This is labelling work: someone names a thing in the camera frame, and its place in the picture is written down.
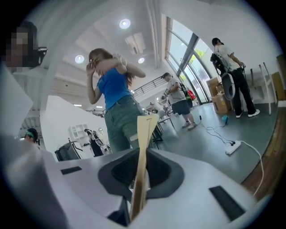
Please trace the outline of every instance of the shoe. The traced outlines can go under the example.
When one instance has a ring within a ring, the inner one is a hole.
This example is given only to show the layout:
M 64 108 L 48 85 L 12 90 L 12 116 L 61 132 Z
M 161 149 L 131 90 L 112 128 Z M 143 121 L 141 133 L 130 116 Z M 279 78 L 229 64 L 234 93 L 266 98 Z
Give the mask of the shoe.
M 256 115 L 259 115 L 260 113 L 260 110 L 256 110 L 254 114 L 249 114 L 248 116 L 251 118 L 251 117 L 254 117 Z
M 188 127 L 188 131 L 194 129 L 196 126 L 198 126 L 198 125 L 197 125 L 196 123 L 193 123 L 192 125 L 190 125 L 190 126 Z
M 185 122 L 185 124 L 182 126 L 182 128 L 186 128 L 186 127 L 188 127 L 189 125 L 191 125 L 190 122 Z
M 241 117 L 241 115 L 242 115 L 242 112 L 241 112 L 240 115 L 237 115 L 236 118 L 239 119 Z

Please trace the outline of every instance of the wooden spatula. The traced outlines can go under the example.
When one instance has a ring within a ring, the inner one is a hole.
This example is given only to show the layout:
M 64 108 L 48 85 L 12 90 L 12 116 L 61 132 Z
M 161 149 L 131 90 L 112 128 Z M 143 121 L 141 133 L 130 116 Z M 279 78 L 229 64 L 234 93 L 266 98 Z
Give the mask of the wooden spatula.
M 138 116 L 137 118 L 137 135 L 139 141 L 139 159 L 135 185 L 131 201 L 131 221 L 141 212 L 145 205 L 146 198 L 146 149 L 149 145 L 152 133 L 158 122 L 157 115 Z

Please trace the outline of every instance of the black rubber pad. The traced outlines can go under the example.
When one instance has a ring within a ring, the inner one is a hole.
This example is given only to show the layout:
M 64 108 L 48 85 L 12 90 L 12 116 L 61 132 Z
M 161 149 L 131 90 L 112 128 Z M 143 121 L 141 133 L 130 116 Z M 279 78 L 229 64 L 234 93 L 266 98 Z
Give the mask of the black rubber pad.
M 221 186 L 213 187 L 209 190 L 230 221 L 235 220 L 245 213 L 242 207 Z
M 131 201 L 129 186 L 136 176 L 138 158 L 139 149 L 134 149 L 99 170 L 98 179 L 108 193 Z M 152 149 L 147 149 L 146 158 L 150 183 L 146 199 L 170 196 L 183 183 L 185 174 L 182 167 Z
M 79 166 L 76 166 L 76 167 L 63 169 L 63 170 L 61 170 L 61 172 L 62 172 L 63 175 L 66 175 L 66 174 L 71 174 L 71 173 L 74 173 L 74 172 L 77 172 L 77 171 L 80 171 L 80 170 L 82 170 L 82 168 L 80 168 Z

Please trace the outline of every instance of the ceiling light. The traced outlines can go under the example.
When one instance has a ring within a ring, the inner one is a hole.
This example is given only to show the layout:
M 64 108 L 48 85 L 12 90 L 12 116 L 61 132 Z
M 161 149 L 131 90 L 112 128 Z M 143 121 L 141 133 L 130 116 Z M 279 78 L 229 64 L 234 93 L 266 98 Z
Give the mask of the ceiling light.
M 76 62 L 77 64 L 81 64 L 83 61 L 84 61 L 84 57 L 83 57 L 82 55 L 77 55 L 77 56 L 75 57 L 75 62 Z
M 123 19 L 119 22 L 119 27 L 121 29 L 127 29 L 130 26 L 130 21 L 128 19 Z
M 144 62 L 144 60 L 145 60 L 144 57 L 141 57 L 141 58 L 138 60 L 138 63 L 139 63 L 139 64 L 142 64 L 142 63 Z

